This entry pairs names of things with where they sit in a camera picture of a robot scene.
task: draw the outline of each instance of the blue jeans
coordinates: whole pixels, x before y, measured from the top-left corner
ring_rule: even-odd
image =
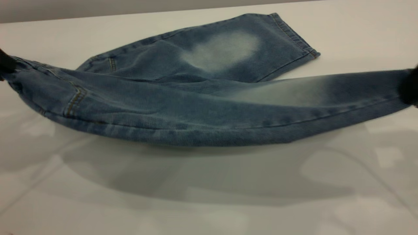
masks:
[[[35,111],[97,135],[176,146],[288,143],[407,108],[410,69],[271,81],[320,54],[277,14],[143,39],[76,70],[15,57]]]

